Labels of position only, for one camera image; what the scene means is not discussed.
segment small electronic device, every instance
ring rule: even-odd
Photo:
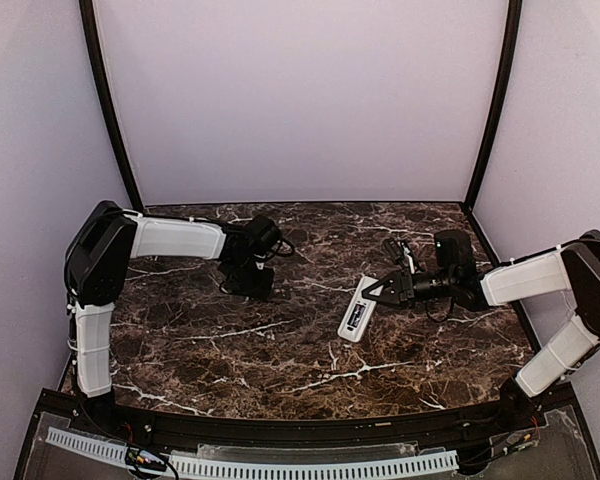
[[[358,288],[356,288],[353,299],[351,299],[351,303],[347,308],[347,313],[345,313],[338,328],[338,335],[345,340],[357,343],[367,329],[373,310],[376,308],[376,302],[362,298],[362,291],[374,283],[376,283],[376,279],[372,277],[363,276],[360,279]],[[379,294],[381,291],[382,287],[374,290],[374,293]]]

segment black frame pole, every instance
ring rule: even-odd
[[[507,23],[504,29],[504,38],[502,40],[502,52],[500,53],[500,64],[498,65],[498,74],[496,75],[496,84],[493,88],[493,97],[491,98],[491,107],[487,116],[487,123],[480,144],[480,151],[476,165],[471,176],[471,183],[467,190],[467,196],[464,200],[465,207],[471,211],[476,205],[480,187],[487,171],[491,149],[496,138],[500,114],[504,105],[504,99],[509,85],[509,76],[511,75],[511,66],[513,65],[513,54],[516,49],[518,38],[518,27],[520,26],[520,14],[522,12],[522,0],[509,0],[509,11],[507,12]]]
[[[133,176],[133,171],[131,170],[129,156],[124,148],[120,126],[118,125],[118,118],[111,98],[109,82],[107,81],[107,73],[104,67],[102,50],[100,49],[100,39],[98,37],[98,25],[93,9],[93,0],[80,0],[79,3],[80,13],[82,14],[82,27],[87,42],[93,79],[96,84],[96,90],[98,91],[100,107],[102,108],[102,115],[104,116],[107,131],[109,132],[113,153],[116,157],[118,169],[120,170],[120,175],[122,176],[124,188],[127,191],[131,206],[134,210],[142,212],[144,211],[144,204],[142,203],[142,198],[140,197],[140,191],[138,190],[138,185]]]

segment metal frame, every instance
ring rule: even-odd
[[[142,203],[140,191],[138,190],[138,184],[133,176],[133,170],[131,168],[131,163],[129,162],[129,156],[127,155],[127,150],[124,146],[124,140],[122,138],[122,132],[120,131],[120,125],[118,124],[116,109],[113,104],[113,98],[111,97],[109,81],[107,80],[107,72],[104,66],[104,58],[102,56],[102,50],[100,47],[100,39],[98,37],[98,25],[93,8],[93,0],[79,1],[80,12],[82,14],[82,26],[84,28],[84,38],[86,40],[87,50],[89,52],[89,61],[91,62],[93,80],[95,81],[96,90],[98,91],[100,108],[102,108],[104,123],[107,126],[107,131],[109,132],[111,147],[113,148],[118,169],[120,170],[120,176],[124,182],[124,188],[127,191],[127,196],[129,197],[131,206],[134,208],[134,210],[142,212],[144,211],[144,204]]]
[[[482,245],[482,248],[487,254],[487,258],[491,262],[491,265],[497,267],[498,265],[500,265],[500,259],[498,258],[498,255],[496,255],[495,250],[489,243],[487,236],[484,234],[482,227],[480,226],[478,220],[473,214],[473,210],[467,207],[466,204],[461,204],[460,207],[462,208],[463,213],[467,217],[469,225],[471,225],[471,229],[476,234],[476,237],[478,237],[478,241],[480,242],[480,245]],[[522,306],[522,302],[520,302],[520,300],[516,300],[515,302],[511,302],[509,305],[511,305],[511,308],[513,308],[513,310],[516,312],[518,320],[520,321],[520,325],[522,326],[522,330],[527,336],[527,340],[529,340],[529,345],[531,346],[533,353],[538,353],[542,349],[542,345],[540,344],[538,336],[536,335],[536,332],[533,329],[533,325],[531,325],[531,320],[529,320],[527,312]]]
[[[600,480],[600,461],[593,446],[591,434],[571,384],[554,385],[542,396],[542,411],[571,405],[576,414],[596,478]],[[118,407],[120,413],[138,434],[136,443],[159,452],[172,449],[196,451],[201,444],[248,447],[315,449],[331,447],[360,447],[392,443],[417,442],[420,450],[443,446],[447,451],[482,450],[489,438],[502,433],[492,422],[474,422],[459,428],[469,419],[489,418],[499,410],[498,402],[456,408],[451,410],[400,415],[395,417],[359,420],[232,420],[198,417],[174,413],[153,412],[131,407]],[[25,473],[29,451],[33,444],[42,412],[71,419],[71,427],[81,431],[99,433],[85,421],[76,398],[43,390],[31,417],[24,439],[14,479]],[[150,433],[144,426],[150,425]],[[532,428],[525,419],[513,430]]]
[[[522,13],[522,0],[509,0],[509,11],[507,13],[507,23],[504,29],[504,38],[502,40],[502,52],[500,53],[500,64],[498,65],[498,74],[496,75],[496,84],[493,88],[493,97],[491,97],[491,107],[487,116],[487,124],[484,127],[484,135],[478,152],[478,159],[473,169],[471,183],[467,190],[467,196],[464,199],[464,205],[472,211],[476,205],[480,187],[484,180],[484,175],[489,164],[491,149],[498,131],[500,115],[504,99],[509,85],[509,76],[513,65],[513,54],[516,49],[518,39],[518,27],[520,25],[520,15]]]

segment black edge trim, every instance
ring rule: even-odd
[[[509,76],[513,65],[513,54],[516,49],[516,40],[518,38],[518,27],[520,26],[520,14],[522,12],[522,0],[509,0],[509,11],[507,12],[507,23],[504,29],[504,38],[502,40],[502,52],[500,53],[500,64],[496,75],[496,84],[493,88],[493,97],[491,98],[491,107],[487,116],[487,123],[480,144],[480,151],[473,169],[467,196],[464,200],[469,209],[473,209],[480,193],[480,187],[487,171],[491,149],[498,131],[500,114],[504,105],[504,99],[507,94]]]
[[[107,125],[107,131],[109,132],[113,153],[116,157],[118,169],[120,170],[120,175],[122,176],[124,188],[127,191],[131,206],[135,210],[142,212],[144,210],[144,205],[142,203],[142,198],[140,197],[140,191],[138,190],[135,177],[133,176],[129,156],[124,148],[120,125],[118,124],[118,117],[116,116],[113,100],[111,98],[111,90],[109,89],[109,82],[107,81],[107,73],[104,67],[102,50],[100,49],[100,39],[98,37],[98,26],[93,10],[93,0],[80,0],[80,12],[82,14],[82,26],[84,28],[84,37],[87,42],[93,79],[96,84],[96,90],[98,91],[100,107],[102,109],[104,122]]]
[[[319,203],[407,203],[407,204],[423,204],[423,205],[458,205],[461,202],[458,200],[258,200],[249,202],[197,202],[197,203],[159,203],[146,205],[145,208],[167,208],[167,207],[198,207],[198,206],[222,206],[222,205],[293,205],[295,203],[315,205]]]
[[[491,265],[497,267],[498,265],[500,265],[500,259],[498,258],[498,255],[496,255],[495,250],[489,243],[489,240],[484,234],[482,227],[476,220],[473,211],[467,205],[461,205],[461,208],[465,216],[467,217],[467,220],[469,221],[469,225],[471,225],[471,228],[476,234],[476,237],[478,237],[480,245],[482,245],[482,248],[484,248],[484,251],[487,254],[487,258],[489,258]],[[540,341],[536,336],[536,332],[533,330],[533,326],[531,325],[529,316],[527,315],[527,312],[525,312],[522,303],[519,301],[511,302],[511,308],[513,308],[513,310],[516,312],[516,315],[518,315],[520,325],[522,326],[522,330],[524,331],[525,335],[527,336],[527,339],[529,340],[529,345],[531,345],[531,349],[534,353],[538,353],[542,349],[542,345],[540,345]]]
[[[62,391],[64,382],[67,380],[67,376],[70,375],[69,367],[71,367],[71,358],[72,357],[73,357],[73,355],[69,355],[69,358],[67,358],[67,364],[64,366],[64,370],[62,371],[62,376],[60,377],[60,381],[58,382],[58,388],[56,388],[56,390],[58,390],[59,392]]]
[[[571,405],[583,432],[591,463],[600,480],[600,463],[586,426],[586,421],[571,384],[552,386],[542,396],[542,410],[550,411]],[[497,402],[472,405],[446,411],[426,412],[384,418],[358,420],[232,420],[174,413],[153,412],[132,407],[120,407],[125,418],[133,418],[134,430],[151,424],[152,447],[161,451],[184,449],[195,451],[200,444],[241,445],[274,448],[328,448],[361,445],[381,445],[417,441],[422,449],[443,446],[461,450],[483,445],[491,436],[502,433],[493,424],[474,424],[458,428],[458,420],[486,418],[493,415]],[[78,409],[75,397],[52,390],[43,390],[36,405],[27,437],[23,443],[15,479],[21,479],[29,450],[42,412],[72,420],[72,427],[97,433],[88,424],[80,424],[73,416]],[[516,429],[530,428],[530,420]]]
[[[580,402],[578,402],[578,397],[576,396],[575,392],[573,394],[571,406],[576,414],[576,419],[578,420],[578,426],[580,427],[580,432],[584,438],[584,443],[587,445],[587,453],[589,454],[589,459],[591,460],[591,465],[593,466],[596,479],[600,480],[600,458],[598,457],[598,452],[593,443],[593,438],[591,437],[587,420],[584,418],[582,407],[580,407]]]

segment white cable tray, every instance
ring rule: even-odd
[[[84,457],[127,468],[124,462],[127,447],[112,441],[49,427],[46,442]],[[458,469],[455,450],[375,462],[313,465],[224,462],[181,454],[172,454],[170,462],[180,478],[200,480],[395,480]],[[163,476],[173,477],[173,473],[167,470]]]

